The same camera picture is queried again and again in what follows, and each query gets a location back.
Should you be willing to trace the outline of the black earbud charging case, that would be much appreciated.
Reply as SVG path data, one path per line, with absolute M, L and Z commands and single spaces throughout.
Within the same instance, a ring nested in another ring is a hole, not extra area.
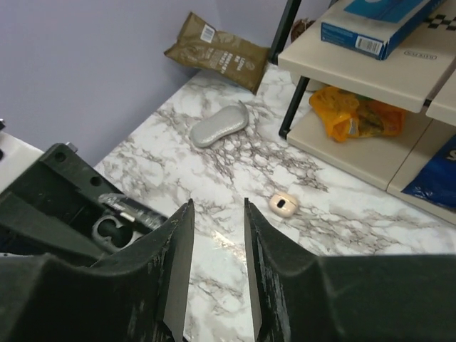
M 161 227 L 168 220 L 168 217 L 161 212 L 157 212 L 126 195 L 105 193 L 98 197 L 98 201 L 107 211 L 94 223 L 92 238 L 110 253 L 116 253 L 129 247 L 141 237 Z M 133 231 L 133 237 L 126 246 L 117 248 L 107 238 L 103 238 L 97 233 L 98 225 L 105 219 L 112 219 Z

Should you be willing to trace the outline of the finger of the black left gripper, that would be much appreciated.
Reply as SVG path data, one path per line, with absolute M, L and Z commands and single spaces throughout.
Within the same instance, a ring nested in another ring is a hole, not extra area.
M 99 196 L 118 192 L 68 146 L 53 145 L 1 193 L 1 254 L 50 253 L 83 266 L 110 255 L 92 231 L 112 214 Z

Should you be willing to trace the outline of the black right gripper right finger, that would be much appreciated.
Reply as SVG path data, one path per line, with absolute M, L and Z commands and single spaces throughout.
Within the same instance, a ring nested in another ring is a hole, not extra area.
M 244 203 L 256 341 L 453 341 L 452 254 L 318 256 Z

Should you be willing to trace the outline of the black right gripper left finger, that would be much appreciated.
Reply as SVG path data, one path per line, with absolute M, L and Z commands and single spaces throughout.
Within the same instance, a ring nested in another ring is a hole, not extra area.
M 3 341 L 181 341 L 195 233 L 193 201 L 90 267 L 56 256 L 1 259 Z

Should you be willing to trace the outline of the beige earbud charging case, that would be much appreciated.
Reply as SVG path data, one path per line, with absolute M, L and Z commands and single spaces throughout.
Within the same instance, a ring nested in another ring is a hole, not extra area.
M 293 216 L 299 207 L 299 201 L 285 192 L 275 193 L 269 200 L 270 210 L 279 217 L 289 218 Z

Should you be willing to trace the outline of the black ear hook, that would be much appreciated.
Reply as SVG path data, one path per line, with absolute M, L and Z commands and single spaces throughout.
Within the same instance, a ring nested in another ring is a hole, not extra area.
M 133 237 L 133 231 L 130 228 L 124 227 L 112 219 L 103 220 L 96 231 L 117 248 L 126 246 Z

